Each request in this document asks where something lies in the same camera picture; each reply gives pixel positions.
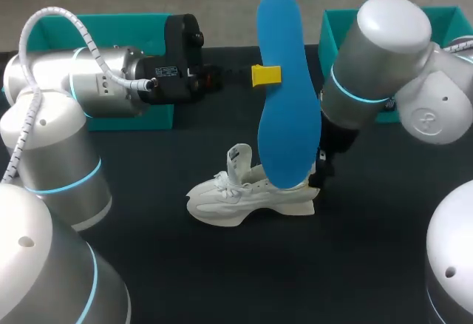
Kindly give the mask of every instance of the sneaker sole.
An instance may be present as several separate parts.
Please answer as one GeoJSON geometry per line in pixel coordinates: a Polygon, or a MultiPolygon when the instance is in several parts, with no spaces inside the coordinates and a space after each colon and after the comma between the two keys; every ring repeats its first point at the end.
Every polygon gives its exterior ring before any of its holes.
{"type": "MultiPolygon", "coordinates": [[[[313,208],[313,201],[309,200],[304,203],[292,203],[292,204],[278,204],[276,206],[263,207],[266,209],[272,209],[278,212],[281,215],[290,215],[290,216],[303,216],[303,215],[314,215],[315,209],[313,208]]],[[[247,216],[253,211],[247,211],[241,215],[230,218],[203,218],[197,215],[193,215],[191,212],[189,214],[195,219],[210,224],[211,226],[223,226],[223,227],[232,227],[239,226],[247,216]]]]}

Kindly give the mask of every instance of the blue insole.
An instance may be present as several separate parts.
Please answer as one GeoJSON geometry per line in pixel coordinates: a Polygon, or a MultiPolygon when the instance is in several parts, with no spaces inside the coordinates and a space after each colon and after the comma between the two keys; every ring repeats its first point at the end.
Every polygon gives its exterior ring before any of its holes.
{"type": "Polygon", "coordinates": [[[287,189],[302,182],[316,160],[320,103],[310,80],[296,1],[262,0],[256,27],[263,64],[282,71],[281,84],[266,86],[259,158],[270,182],[287,189]]]}

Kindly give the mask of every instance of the black tabletop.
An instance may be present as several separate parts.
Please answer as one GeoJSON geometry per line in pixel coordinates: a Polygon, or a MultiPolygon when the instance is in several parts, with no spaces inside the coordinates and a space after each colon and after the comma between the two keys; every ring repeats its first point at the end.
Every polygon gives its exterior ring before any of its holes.
{"type": "MultiPolygon", "coordinates": [[[[316,47],[307,58],[320,87],[316,47]]],[[[260,57],[257,47],[214,48],[205,60],[238,67],[260,57]]],[[[432,146],[399,124],[373,125],[336,158],[316,215],[199,223],[187,191],[224,170],[236,143],[258,161],[264,98],[235,79],[176,107],[173,130],[92,133],[114,203],[81,234],[125,280],[132,324],[425,323],[427,226],[443,197],[473,179],[473,133],[432,146]]]]}

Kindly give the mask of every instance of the yellow gripper part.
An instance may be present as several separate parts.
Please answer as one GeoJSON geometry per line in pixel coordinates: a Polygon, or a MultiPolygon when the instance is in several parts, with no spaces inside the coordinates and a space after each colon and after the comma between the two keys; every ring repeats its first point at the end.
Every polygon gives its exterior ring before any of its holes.
{"type": "Polygon", "coordinates": [[[280,84],[281,67],[253,65],[251,67],[251,79],[253,80],[253,87],[267,84],[280,84]]]}

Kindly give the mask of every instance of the teal box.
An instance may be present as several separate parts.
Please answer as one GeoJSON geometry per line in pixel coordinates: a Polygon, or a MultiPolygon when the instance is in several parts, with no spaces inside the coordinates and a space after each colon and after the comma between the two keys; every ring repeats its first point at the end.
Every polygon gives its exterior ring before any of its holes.
{"type": "MultiPolygon", "coordinates": [[[[130,13],[119,15],[82,15],[84,23],[99,48],[131,45],[149,55],[164,55],[164,27],[168,13],[130,13]]],[[[60,50],[85,47],[84,40],[67,18],[43,17],[33,28],[28,51],[60,50]]],[[[134,118],[89,118],[89,130],[171,129],[173,105],[151,106],[134,118]]]]}
{"type": "MultiPolygon", "coordinates": [[[[461,36],[473,34],[473,28],[459,7],[423,7],[432,25],[432,40],[441,47],[461,36]]],[[[338,49],[356,19],[358,10],[325,10],[319,42],[319,60],[324,77],[330,74],[338,49]]],[[[397,111],[382,112],[378,123],[399,122],[397,111]]]]}

